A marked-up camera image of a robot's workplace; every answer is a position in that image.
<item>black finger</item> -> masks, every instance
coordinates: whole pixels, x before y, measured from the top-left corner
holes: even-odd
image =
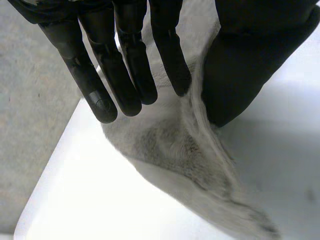
[[[113,122],[117,118],[117,108],[88,56],[78,19],[39,26],[58,49],[96,118],[102,123]]]
[[[118,38],[131,78],[142,103],[153,104],[158,93],[141,36],[147,0],[115,0],[113,4]]]
[[[126,116],[137,115],[142,104],[116,46],[112,3],[96,11],[83,13],[79,19],[122,112]]]
[[[177,95],[187,93],[191,74],[176,33],[183,0],[149,0],[151,27],[164,69]]]
[[[220,30],[203,66],[202,99],[209,121],[223,127],[239,116],[319,22],[316,6],[305,24],[273,34],[225,34]]]

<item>gray fur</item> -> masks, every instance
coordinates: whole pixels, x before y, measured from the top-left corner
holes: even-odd
[[[151,32],[149,17],[143,34]],[[177,32],[192,72],[188,93],[176,96],[150,42],[158,100],[136,117],[120,112],[115,122],[102,125],[103,131],[143,177],[221,230],[238,239],[280,239],[267,215],[247,203],[201,99],[204,56],[219,28],[214,1],[185,0]]]

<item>white surface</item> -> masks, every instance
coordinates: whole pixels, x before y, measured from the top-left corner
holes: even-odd
[[[81,100],[15,230],[27,240],[231,239],[149,184]]]
[[[320,235],[320,28],[223,129],[250,199],[288,240]],[[15,239],[230,239],[147,183],[81,101]]]

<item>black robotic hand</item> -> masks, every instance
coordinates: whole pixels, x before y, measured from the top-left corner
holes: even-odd
[[[221,29],[204,63],[210,122],[240,115],[320,21],[318,0],[215,0]]]
[[[141,35],[147,0],[9,2],[29,22],[38,24],[57,48],[100,122],[113,122],[118,112],[89,58],[79,21],[121,111],[127,116],[135,116],[141,111],[142,104],[150,105],[157,100],[157,89]],[[176,34],[183,0],[149,0],[149,3],[153,38],[176,94],[183,96],[191,83],[191,74]],[[129,71],[116,46],[115,23]]]

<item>concrete floor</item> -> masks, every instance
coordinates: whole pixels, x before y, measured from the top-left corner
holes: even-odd
[[[81,95],[39,27],[6,0],[0,29],[0,234],[12,234]]]

